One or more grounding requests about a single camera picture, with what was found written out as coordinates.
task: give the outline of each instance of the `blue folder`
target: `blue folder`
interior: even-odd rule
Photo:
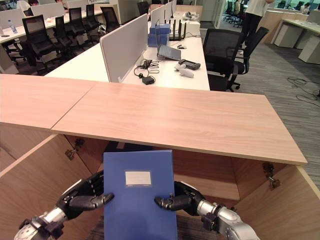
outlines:
[[[105,240],[176,240],[176,213],[156,205],[156,196],[174,195],[171,150],[106,152],[104,192],[114,199],[104,207]]]

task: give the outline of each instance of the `desk partition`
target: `desk partition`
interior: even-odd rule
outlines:
[[[155,25],[157,21],[159,20],[160,24],[165,23],[165,5],[162,5],[161,7],[156,8],[155,10],[151,11],[151,24]]]
[[[147,44],[147,14],[101,37],[100,45],[109,81],[121,83],[146,50]]]
[[[81,11],[86,11],[86,6],[88,5],[87,0],[75,0],[75,1],[68,1],[68,8],[81,8]]]
[[[2,29],[9,28],[8,20],[11,20],[15,27],[22,26],[22,19],[24,18],[24,14],[20,8],[0,11],[0,25]]]
[[[31,10],[34,16],[43,15],[44,20],[65,15],[65,9],[62,2],[31,6]]]
[[[164,19],[166,21],[169,21],[169,19],[171,18],[172,16],[172,1],[171,2],[168,2],[166,5],[165,5],[165,13],[164,13]]]

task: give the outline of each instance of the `white label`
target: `white label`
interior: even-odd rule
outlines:
[[[151,185],[151,175],[149,171],[126,171],[126,185]]]

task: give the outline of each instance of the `blue box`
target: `blue box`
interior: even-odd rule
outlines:
[[[160,24],[160,34],[170,34],[170,25],[169,24]],[[151,34],[156,34],[156,26],[152,25],[149,29]]]
[[[161,45],[167,45],[167,43],[169,41],[169,34],[159,34],[158,39],[159,39],[159,43]],[[152,34],[152,33],[148,34],[148,46],[150,48],[156,48],[158,46],[156,34]]]

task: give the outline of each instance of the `cabinet hinge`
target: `cabinet hinge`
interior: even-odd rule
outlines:
[[[83,138],[77,138],[74,143],[74,148],[67,149],[64,154],[69,158],[69,160],[72,160],[75,157],[75,153],[77,153],[84,144],[85,140]]]
[[[263,171],[264,171],[266,179],[268,179],[270,182],[270,184],[269,184],[270,190],[273,190],[273,189],[276,189],[277,187],[279,187],[281,185],[281,182],[279,179],[274,178],[274,172],[275,172],[274,165],[270,162],[264,162],[262,164],[262,167],[263,167]]]

